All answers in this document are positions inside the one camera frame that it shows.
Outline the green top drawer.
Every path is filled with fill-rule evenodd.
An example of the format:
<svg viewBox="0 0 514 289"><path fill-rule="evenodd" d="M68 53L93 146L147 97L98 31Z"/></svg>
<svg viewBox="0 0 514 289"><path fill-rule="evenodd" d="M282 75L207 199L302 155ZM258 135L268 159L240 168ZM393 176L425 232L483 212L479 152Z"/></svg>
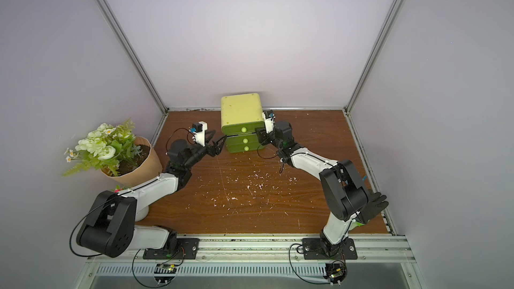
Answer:
<svg viewBox="0 0 514 289"><path fill-rule="evenodd" d="M236 123L229 124L226 123L222 127L222 132L225 135L244 135L244 134L253 134L256 130L265 128L264 121L256 121L256 122L248 122L248 123Z"/></svg>

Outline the yellow-green drawer cabinet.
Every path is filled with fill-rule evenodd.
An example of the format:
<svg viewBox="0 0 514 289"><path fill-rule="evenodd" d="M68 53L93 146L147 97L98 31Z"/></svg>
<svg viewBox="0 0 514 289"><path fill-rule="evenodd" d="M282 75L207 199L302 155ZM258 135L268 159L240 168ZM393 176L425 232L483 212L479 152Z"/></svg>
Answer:
<svg viewBox="0 0 514 289"><path fill-rule="evenodd" d="M248 123L264 121L258 93L223 96L221 98L221 123ZM256 133L227 136L225 145L229 153L256 151L260 143Z"/></svg>

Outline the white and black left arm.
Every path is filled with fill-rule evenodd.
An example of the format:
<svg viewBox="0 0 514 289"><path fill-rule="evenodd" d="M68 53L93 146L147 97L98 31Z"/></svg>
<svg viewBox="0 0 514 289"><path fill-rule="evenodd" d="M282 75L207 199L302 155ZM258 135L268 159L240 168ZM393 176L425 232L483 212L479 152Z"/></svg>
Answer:
<svg viewBox="0 0 514 289"><path fill-rule="evenodd" d="M99 193L90 211L73 230L76 244L93 256L116 258L127 250L156 250L168 257L178 249L177 232L168 227L139 226L152 203L183 189L192 168L205 156L216 157L227 137L214 140L215 131L194 133L193 144L175 140L167 150L169 162L158 176L126 191Z"/></svg>

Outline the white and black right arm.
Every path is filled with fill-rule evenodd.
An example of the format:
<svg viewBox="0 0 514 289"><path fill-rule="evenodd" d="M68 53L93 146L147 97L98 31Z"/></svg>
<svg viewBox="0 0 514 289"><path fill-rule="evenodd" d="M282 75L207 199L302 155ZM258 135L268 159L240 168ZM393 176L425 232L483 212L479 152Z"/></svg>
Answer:
<svg viewBox="0 0 514 289"><path fill-rule="evenodd" d="M366 207L371 201L356 166L350 160L336 161L309 151L297 143L290 123L279 121L270 129L256 130L262 145L273 145L284 164L314 176L321 182L329 219L320 238L324 246L338 246L353 225L367 223Z"/></svg>

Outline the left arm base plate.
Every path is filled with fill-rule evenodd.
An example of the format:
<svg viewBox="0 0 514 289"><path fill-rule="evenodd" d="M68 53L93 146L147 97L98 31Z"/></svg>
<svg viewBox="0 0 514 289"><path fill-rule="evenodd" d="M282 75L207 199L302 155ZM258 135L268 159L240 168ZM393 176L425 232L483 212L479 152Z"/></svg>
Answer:
<svg viewBox="0 0 514 289"><path fill-rule="evenodd" d="M144 260L195 260L199 249L199 238L176 238L161 249L146 249Z"/></svg>

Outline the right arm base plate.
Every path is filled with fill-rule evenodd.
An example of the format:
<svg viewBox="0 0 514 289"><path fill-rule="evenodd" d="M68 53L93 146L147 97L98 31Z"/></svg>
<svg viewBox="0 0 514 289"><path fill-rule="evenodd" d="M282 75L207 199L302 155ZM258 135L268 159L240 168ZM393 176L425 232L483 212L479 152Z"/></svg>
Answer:
<svg viewBox="0 0 514 289"><path fill-rule="evenodd" d="M356 245L351 238L332 244L321 238L303 238L303 255L306 260L357 260Z"/></svg>

